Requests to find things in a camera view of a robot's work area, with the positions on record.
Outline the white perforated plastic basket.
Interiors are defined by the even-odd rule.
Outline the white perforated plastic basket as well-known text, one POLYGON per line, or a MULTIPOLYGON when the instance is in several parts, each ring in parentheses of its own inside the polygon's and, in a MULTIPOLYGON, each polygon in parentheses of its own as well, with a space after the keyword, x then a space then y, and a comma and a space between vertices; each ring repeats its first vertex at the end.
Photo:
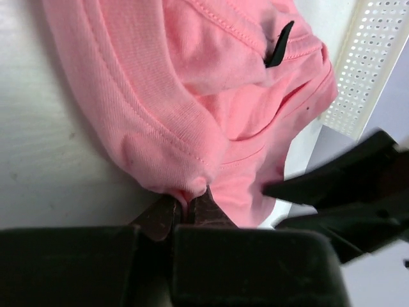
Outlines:
POLYGON ((335 69, 339 94, 320 122, 358 140, 408 40, 408 1, 359 1, 335 69))

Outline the pink t shirt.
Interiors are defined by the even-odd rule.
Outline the pink t shirt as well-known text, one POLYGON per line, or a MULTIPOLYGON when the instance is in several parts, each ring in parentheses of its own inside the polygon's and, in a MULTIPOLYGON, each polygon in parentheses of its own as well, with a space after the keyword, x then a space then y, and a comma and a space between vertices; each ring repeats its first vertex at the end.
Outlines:
POLYGON ((110 158, 183 206, 211 191, 259 226, 291 142, 337 96, 293 1, 45 1, 70 87, 110 158))

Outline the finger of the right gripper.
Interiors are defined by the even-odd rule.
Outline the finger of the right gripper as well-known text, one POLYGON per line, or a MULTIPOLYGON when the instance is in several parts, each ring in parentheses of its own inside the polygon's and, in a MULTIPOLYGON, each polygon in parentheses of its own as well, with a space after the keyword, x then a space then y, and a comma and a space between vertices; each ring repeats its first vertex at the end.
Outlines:
POLYGON ((343 205, 359 200, 397 158, 396 145, 385 131, 377 130, 310 172, 265 185, 262 193, 299 205, 343 205))
POLYGON ((381 205, 288 217, 277 230, 308 230, 327 237, 341 263, 385 247, 408 230, 408 208, 381 205))

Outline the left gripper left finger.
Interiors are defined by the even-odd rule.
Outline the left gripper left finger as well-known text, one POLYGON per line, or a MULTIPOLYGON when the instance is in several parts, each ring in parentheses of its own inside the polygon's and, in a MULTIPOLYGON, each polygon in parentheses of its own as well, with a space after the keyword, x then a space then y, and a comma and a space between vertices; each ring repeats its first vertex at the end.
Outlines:
POLYGON ((1 305, 135 306, 180 215, 165 196, 129 225, 2 230, 1 305))

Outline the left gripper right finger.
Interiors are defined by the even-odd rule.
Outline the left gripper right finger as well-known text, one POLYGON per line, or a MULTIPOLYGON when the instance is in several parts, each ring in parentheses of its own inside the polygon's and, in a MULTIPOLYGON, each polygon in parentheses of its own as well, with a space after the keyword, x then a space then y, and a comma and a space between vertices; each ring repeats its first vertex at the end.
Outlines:
POLYGON ((210 192, 174 229, 175 306, 349 306, 339 262, 314 232, 241 229, 210 192))

